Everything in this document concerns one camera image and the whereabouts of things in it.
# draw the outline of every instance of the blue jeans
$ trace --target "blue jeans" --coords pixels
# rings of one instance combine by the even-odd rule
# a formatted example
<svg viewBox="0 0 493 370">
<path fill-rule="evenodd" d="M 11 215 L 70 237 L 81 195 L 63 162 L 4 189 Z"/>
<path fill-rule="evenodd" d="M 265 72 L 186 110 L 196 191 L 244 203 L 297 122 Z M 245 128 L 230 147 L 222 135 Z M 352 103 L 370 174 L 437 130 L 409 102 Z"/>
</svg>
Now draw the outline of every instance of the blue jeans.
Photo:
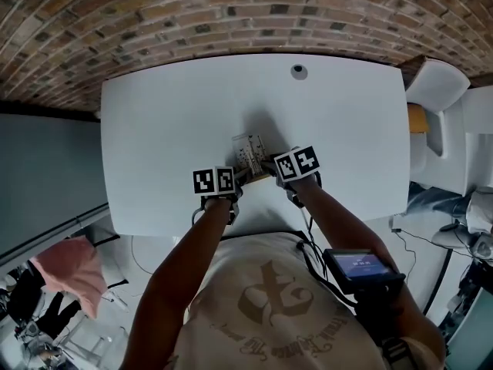
<svg viewBox="0 0 493 370">
<path fill-rule="evenodd" d="M 465 212 L 468 209 L 471 195 L 465 197 L 460 194 L 449 192 L 447 190 L 431 187 L 424 189 L 415 182 L 409 184 L 409 195 L 407 197 L 408 214 L 417 214 L 426 211 L 440 211 L 458 219 L 461 224 L 467 226 Z"/>
</svg>

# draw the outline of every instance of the white desk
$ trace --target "white desk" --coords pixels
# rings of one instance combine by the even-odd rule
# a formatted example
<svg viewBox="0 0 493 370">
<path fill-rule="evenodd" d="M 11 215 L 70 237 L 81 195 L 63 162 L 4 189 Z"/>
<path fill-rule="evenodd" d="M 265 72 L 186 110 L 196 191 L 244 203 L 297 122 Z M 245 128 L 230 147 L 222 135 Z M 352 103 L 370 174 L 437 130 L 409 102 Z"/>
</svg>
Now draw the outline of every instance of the white desk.
<svg viewBox="0 0 493 370">
<path fill-rule="evenodd" d="M 290 74 L 308 70 L 305 80 Z M 405 210 L 409 131 L 401 71 L 318 55 L 236 55 L 179 62 L 102 86 L 102 155 L 120 234 L 182 236 L 200 199 L 192 170 L 234 163 L 231 138 L 267 152 L 313 145 L 324 189 L 362 220 Z M 304 229 L 266 179 L 245 188 L 226 234 Z"/>
</svg>

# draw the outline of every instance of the phone screen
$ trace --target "phone screen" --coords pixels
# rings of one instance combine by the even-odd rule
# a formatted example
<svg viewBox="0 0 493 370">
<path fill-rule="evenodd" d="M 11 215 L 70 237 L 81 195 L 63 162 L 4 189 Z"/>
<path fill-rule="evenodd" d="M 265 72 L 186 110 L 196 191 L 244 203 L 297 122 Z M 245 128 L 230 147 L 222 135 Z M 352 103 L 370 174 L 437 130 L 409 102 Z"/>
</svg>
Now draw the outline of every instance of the phone screen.
<svg viewBox="0 0 493 370">
<path fill-rule="evenodd" d="M 334 258 L 349 278 L 393 273 L 373 254 L 335 254 Z"/>
</svg>

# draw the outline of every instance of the pink cloth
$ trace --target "pink cloth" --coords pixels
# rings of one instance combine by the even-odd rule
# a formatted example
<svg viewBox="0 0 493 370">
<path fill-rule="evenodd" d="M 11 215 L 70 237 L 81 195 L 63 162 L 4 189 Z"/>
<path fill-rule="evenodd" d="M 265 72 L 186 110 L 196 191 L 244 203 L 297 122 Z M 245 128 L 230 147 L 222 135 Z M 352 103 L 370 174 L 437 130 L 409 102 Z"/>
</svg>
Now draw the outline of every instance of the pink cloth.
<svg viewBox="0 0 493 370">
<path fill-rule="evenodd" d="M 60 241 L 31 258 L 31 262 L 50 291 L 73 293 L 79 298 L 82 310 L 96 318 L 101 296 L 108 287 L 102 277 L 98 253 L 86 236 Z"/>
</svg>

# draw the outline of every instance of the brick wall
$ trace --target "brick wall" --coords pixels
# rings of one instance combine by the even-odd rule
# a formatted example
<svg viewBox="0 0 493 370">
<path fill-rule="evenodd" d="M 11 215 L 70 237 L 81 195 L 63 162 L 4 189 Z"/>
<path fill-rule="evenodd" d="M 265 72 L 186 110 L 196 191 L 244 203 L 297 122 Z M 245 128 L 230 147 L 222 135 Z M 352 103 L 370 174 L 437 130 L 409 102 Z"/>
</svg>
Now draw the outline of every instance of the brick wall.
<svg viewBox="0 0 493 370">
<path fill-rule="evenodd" d="M 310 52 L 493 72 L 493 0 L 0 0 L 0 98 L 99 108 L 101 82 L 184 59 Z"/>
</svg>

